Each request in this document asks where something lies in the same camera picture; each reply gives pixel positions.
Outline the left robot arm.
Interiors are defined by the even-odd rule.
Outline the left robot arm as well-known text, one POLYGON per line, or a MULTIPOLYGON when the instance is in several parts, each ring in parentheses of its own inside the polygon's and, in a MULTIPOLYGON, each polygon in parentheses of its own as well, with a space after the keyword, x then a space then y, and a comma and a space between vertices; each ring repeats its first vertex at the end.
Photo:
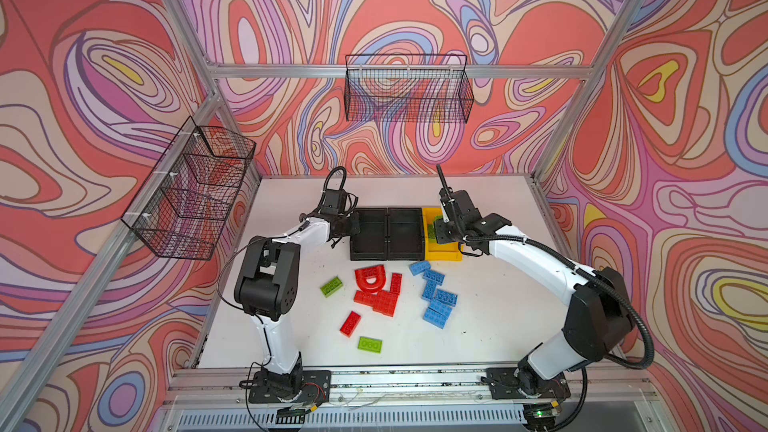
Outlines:
POLYGON ((308 394, 289 317, 298 296, 301 254, 357 233, 357 205, 358 197, 343 188, 325 189, 297 226, 275 237, 255 236, 245 247, 233 298, 256 326, 264 352, 246 380, 259 400, 287 402, 308 394))

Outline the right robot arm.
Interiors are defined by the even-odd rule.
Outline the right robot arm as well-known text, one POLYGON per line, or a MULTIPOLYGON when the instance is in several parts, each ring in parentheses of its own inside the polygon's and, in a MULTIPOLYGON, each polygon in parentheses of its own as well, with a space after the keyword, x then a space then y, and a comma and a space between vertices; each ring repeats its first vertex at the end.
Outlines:
POLYGON ((464 190, 445 185, 439 191, 440 243, 457 243, 493 265, 520 272, 564 308, 562 324, 517 362, 511 384, 525 397, 538 398, 566 371, 582 370, 604 359, 639 328, 624 279, 617 271, 594 269, 568 259, 527 235, 496 213, 483 215, 464 190))

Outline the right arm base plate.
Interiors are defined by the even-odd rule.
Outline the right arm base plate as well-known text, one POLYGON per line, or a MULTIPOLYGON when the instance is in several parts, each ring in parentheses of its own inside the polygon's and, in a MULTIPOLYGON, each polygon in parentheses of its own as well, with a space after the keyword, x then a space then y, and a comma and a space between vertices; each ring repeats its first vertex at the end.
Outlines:
POLYGON ((563 374, 544 380, 534 372, 517 367, 492 367, 485 370, 480 382, 489 388, 494 400, 557 400, 571 397, 563 374))

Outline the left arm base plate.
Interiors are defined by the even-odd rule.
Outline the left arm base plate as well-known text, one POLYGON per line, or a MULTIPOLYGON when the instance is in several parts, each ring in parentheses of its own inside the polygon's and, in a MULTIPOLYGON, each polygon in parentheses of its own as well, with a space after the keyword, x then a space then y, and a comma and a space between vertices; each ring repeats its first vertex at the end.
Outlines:
POLYGON ((332 372, 306 370, 296 374, 257 371, 247 388, 248 404, 321 405, 328 401, 332 372))

